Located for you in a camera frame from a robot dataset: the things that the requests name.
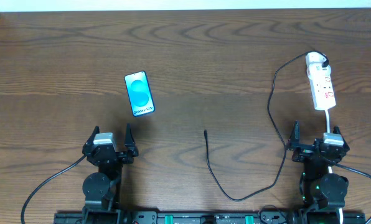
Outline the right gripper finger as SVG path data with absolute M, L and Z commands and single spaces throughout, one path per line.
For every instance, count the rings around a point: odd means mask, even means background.
M 300 127 L 299 127 L 299 121 L 295 121 L 293 125 L 292 133 L 289 137 L 290 142 L 296 142 L 298 143 L 300 141 Z
M 334 138 L 334 144 L 336 145 L 344 145 L 345 144 L 345 139 L 343 135 L 341 134 L 341 131 L 338 126 L 334 126 L 333 128 L 333 138 Z

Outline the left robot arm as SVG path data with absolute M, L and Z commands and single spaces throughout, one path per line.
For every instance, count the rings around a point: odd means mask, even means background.
M 82 185 L 85 195 L 83 224 L 133 222 L 131 212 L 120 206 L 122 168 L 139 156 L 129 124 L 126 125 L 124 146 L 124 151 L 117 151 L 113 133 L 101 133 L 98 126 L 83 145 L 83 155 L 98 168 L 98 172 L 90 174 Z

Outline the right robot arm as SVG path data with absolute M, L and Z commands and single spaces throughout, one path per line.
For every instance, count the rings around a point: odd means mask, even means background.
M 299 180 L 299 191 L 304 206 L 288 215 L 289 223 L 342 223 L 342 208 L 349 181 L 332 172 L 332 163 L 338 164 L 350 147 L 336 126 L 311 145 L 300 143 L 300 125 L 293 124 L 286 148 L 293 151 L 292 161 L 304 165 Z

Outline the blue Galaxy smartphone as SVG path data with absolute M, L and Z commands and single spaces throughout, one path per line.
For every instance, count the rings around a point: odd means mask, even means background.
M 124 82 L 133 116 L 138 117 L 155 112 L 154 100 L 145 71 L 126 75 Z

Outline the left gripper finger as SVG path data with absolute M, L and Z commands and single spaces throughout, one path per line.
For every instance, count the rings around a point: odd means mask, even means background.
M 131 126 L 128 123 L 126 125 L 126 132 L 125 132 L 125 139 L 124 139 L 124 146 L 129 150 L 129 151 L 134 151 L 136 149 L 136 144 L 133 139 L 133 135 L 131 133 Z
M 95 126 L 95 128 L 94 128 L 92 134 L 91 134 L 90 137 L 87 139 L 85 145 L 93 145 L 93 141 L 94 141 L 94 139 L 95 139 L 95 136 L 96 136 L 97 134 L 99 134 L 99 133 L 100 133 L 100 128 L 99 128 L 99 126 Z

